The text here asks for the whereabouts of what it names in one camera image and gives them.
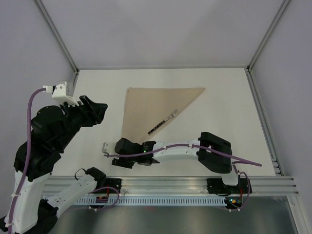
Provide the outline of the silver fork black handle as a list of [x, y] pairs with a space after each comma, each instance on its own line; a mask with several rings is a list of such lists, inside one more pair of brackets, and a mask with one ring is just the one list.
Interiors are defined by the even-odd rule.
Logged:
[[178, 109], [175, 109], [172, 113], [170, 113], [166, 118], [164, 118], [158, 125], [156, 125], [153, 129], [151, 129], [148, 134], [152, 134], [155, 132], [160, 126], [162, 126], [165, 122], [173, 119], [178, 113]]

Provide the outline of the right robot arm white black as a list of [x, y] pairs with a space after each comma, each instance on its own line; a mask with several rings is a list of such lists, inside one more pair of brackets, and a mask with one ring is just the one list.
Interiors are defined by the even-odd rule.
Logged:
[[112, 165], [131, 169], [135, 164], [151, 166], [174, 160], [195, 160], [208, 171], [221, 175], [220, 179], [207, 182], [208, 192], [214, 195], [252, 193], [246, 173], [236, 167], [251, 161], [234, 156], [230, 142], [208, 132], [183, 143], [146, 141], [139, 144], [122, 138], [115, 145]]

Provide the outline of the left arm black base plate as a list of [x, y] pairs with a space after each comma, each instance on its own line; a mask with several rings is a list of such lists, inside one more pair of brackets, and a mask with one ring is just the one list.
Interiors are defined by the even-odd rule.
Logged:
[[106, 178], [104, 182], [100, 182], [96, 186], [96, 194], [106, 194], [112, 193], [116, 194], [115, 190], [109, 189], [107, 187], [112, 187], [120, 192], [122, 187], [122, 179], [121, 178]]

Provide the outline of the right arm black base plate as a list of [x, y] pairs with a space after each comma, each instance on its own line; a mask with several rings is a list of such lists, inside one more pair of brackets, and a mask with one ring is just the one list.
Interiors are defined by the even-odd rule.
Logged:
[[209, 194], [229, 196], [252, 193], [252, 188], [249, 186], [246, 178], [239, 180], [235, 186], [225, 185], [220, 178], [207, 179], [207, 191]]

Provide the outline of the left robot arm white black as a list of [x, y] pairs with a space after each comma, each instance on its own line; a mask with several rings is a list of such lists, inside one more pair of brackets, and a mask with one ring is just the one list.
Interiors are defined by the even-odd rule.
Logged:
[[10, 234], [46, 234], [75, 201], [94, 191], [106, 189], [106, 174], [92, 167], [54, 200], [41, 197], [43, 187], [61, 154], [82, 127], [101, 124], [107, 104], [80, 96], [77, 105], [50, 105], [41, 108], [27, 123], [31, 127], [14, 162], [15, 191], [11, 207], [0, 220], [0, 228]]

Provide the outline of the beige cloth napkin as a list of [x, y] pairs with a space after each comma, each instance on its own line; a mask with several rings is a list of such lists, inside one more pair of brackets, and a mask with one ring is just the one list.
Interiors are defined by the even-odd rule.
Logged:
[[134, 143], [150, 140], [171, 120], [158, 124], [171, 113], [181, 114], [192, 104], [205, 88], [128, 88], [124, 102], [121, 136]]

